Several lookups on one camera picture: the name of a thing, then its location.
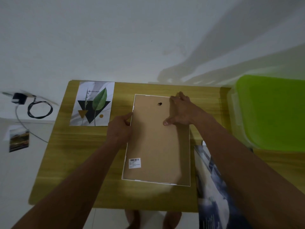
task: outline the power adapter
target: power adapter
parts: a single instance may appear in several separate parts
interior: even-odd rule
[[[12,102],[15,104],[25,104],[25,101],[27,100],[27,96],[22,93],[15,93]]]

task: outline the leaf illustration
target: leaf illustration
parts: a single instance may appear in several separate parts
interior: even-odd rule
[[[104,107],[107,99],[107,89],[104,88],[101,90],[100,93],[97,94],[97,96],[94,98],[92,102],[92,108],[93,110],[97,111]]]

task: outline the wooden table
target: wooden table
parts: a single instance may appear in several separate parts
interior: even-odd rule
[[[32,205],[46,196],[105,141],[107,127],[69,126],[78,86],[79,80],[72,80],[67,86],[30,195],[29,203]],[[110,120],[116,115],[132,111],[135,94],[170,96],[183,91],[193,103],[212,114],[230,131],[226,100],[229,90],[215,87],[115,83]],[[94,207],[197,212],[193,146],[200,144],[202,139],[193,125],[190,130],[191,187],[121,180],[126,150],[126,147],[123,147],[109,169]],[[256,150],[255,153],[299,189],[305,191],[305,154],[280,153],[279,157],[276,152]]]

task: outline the white wall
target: white wall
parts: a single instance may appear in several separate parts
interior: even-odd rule
[[[25,90],[60,104],[71,79],[223,86],[264,71],[303,79],[304,5],[0,0],[0,91]],[[5,99],[0,117],[14,118]]]

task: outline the floor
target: floor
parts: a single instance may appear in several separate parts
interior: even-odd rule
[[[11,228],[32,206],[28,198],[34,184],[46,143],[30,136],[28,148],[8,152],[8,141],[3,141],[9,125],[17,123],[0,119],[0,225],[2,229]],[[26,126],[48,140],[53,124],[28,123]],[[162,228],[165,212],[142,211],[141,228]],[[93,208],[84,229],[126,228],[128,222],[124,210]],[[199,228],[197,213],[183,213],[177,229]]]

